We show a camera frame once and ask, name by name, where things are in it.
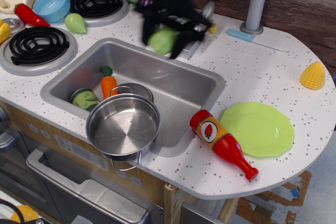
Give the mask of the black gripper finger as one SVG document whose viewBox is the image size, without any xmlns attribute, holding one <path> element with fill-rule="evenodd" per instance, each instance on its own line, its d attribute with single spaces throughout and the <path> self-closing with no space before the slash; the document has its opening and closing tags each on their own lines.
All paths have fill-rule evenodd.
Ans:
<svg viewBox="0 0 336 224">
<path fill-rule="evenodd" d="M 185 48 L 185 46 L 193 40 L 193 38 L 194 32 L 191 30 L 180 32 L 176 42 L 174 43 L 170 58 L 176 59 L 181 51 Z"/>
<path fill-rule="evenodd" d="M 145 17 L 142 29 L 142 41 L 147 46 L 150 37 L 157 31 L 158 21 L 153 17 Z"/>
</svg>

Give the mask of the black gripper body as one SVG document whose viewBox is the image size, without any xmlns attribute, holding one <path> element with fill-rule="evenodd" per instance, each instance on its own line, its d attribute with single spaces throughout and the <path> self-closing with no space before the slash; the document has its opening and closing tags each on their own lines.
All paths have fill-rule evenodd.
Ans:
<svg viewBox="0 0 336 224">
<path fill-rule="evenodd" d="M 186 18 L 192 24 L 204 24 L 206 27 L 211 27 L 210 20 L 204 18 L 198 13 L 192 4 L 192 0 L 152 0 L 153 3 L 149 6 L 141 6 L 137 3 L 135 10 L 140 12 L 145 17 L 153 17 L 157 20 L 157 24 L 163 23 L 172 27 L 177 31 L 183 31 L 191 25 L 181 25 L 174 20 L 169 19 L 170 16 Z"/>
</svg>

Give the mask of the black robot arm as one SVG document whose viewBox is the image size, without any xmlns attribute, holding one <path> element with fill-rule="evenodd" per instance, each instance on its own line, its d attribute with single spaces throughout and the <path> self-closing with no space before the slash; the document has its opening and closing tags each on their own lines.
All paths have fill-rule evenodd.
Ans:
<svg viewBox="0 0 336 224">
<path fill-rule="evenodd" d="M 203 41 L 206 31 L 213 26 L 212 2 L 204 6 L 203 12 L 198 12 L 192 0 L 139 0 L 135 10 L 143 17 L 142 41 L 145 45 L 150 44 L 150 37 L 159 30 L 160 25 L 177 32 L 170 52 L 171 59 L 178 57 L 187 44 Z"/>
</svg>

